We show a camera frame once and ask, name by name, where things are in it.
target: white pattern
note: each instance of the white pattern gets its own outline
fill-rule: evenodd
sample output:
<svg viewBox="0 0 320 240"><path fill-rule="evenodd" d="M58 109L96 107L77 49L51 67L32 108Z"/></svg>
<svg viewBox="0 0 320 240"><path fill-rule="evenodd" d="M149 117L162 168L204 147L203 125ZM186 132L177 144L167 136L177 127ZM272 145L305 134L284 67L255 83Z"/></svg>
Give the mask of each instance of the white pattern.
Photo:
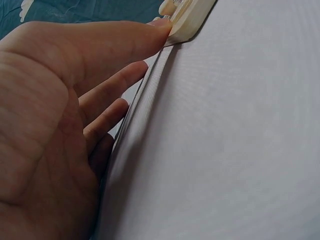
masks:
<svg viewBox="0 0 320 240"><path fill-rule="evenodd" d="M19 16L21 17L20 22L23 23L25 21L25 17L31 7L31 5L34 3L34 0L23 0L21 3L21 12Z"/></svg>

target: finger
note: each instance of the finger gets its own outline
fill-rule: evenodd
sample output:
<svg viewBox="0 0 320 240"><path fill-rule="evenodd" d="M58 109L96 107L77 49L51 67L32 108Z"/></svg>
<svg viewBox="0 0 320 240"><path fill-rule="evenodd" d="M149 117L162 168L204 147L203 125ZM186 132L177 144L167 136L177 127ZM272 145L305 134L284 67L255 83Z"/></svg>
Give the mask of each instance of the finger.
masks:
<svg viewBox="0 0 320 240"><path fill-rule="evenodd" d="M121 121L128 108L127 101L119 98L83 130L88 155L91 154L101 138Z"/></svg>
<svg viewBox="0 0 320 240"><path fill-rule="evenodd" d="M97 144L89 157L89 165L99 181L102 179L106 171L113 145L114 139L107 133Z"/></svg>
<svg viewBox="0 0 320 240"><path fill-rule="evenodd" d="M66 86L86 93L129 63L144 60L165 44L172 24L129 21L61 24L29 22L8 34L0 50L30 58Z"/></svg>
<svg viewBox="0 0 320 240"><path fill-rule="evenodd" d="M144 61L132 63L79 98L84 126L96 119L108 106L145 75Z"/></svg>

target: white plastic clip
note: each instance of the white plastic clip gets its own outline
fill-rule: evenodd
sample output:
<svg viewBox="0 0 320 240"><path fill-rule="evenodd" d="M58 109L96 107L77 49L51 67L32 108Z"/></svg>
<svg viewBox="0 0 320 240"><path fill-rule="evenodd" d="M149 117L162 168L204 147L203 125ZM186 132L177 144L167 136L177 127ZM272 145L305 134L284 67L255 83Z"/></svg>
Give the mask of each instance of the white plastic clip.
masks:
<svg viewBox="0 0 320 240"><path fill-rule="evenodd" d="M216 0L165 0L159 13L169 15L173 24L165 47L193 38L215 2Z"/></svg>

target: teal blanket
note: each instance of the teal blanket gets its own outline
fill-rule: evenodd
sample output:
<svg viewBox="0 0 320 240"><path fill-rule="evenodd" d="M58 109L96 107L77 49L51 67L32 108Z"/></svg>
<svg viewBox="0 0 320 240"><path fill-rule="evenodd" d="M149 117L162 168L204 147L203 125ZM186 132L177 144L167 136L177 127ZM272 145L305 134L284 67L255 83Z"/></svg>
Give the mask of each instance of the teal blanket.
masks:
<svg viewBox="0 0 320 240"><path fill-rule="evenodd" d="M0 39L29 21L85 23L129 20L147 23L161 0L0 0Z"/></svg>

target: white surface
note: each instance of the white surface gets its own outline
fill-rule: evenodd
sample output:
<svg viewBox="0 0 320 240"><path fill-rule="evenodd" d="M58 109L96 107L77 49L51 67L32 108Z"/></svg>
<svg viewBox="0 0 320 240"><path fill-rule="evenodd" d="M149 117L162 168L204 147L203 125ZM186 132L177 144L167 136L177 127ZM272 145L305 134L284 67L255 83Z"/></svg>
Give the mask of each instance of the white surface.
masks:
<svg viewBox="0 0 320 240"><path fill-rule="evenodd" d="M220 0L114 152L98 240L320 239L320 1Z"/></svg>

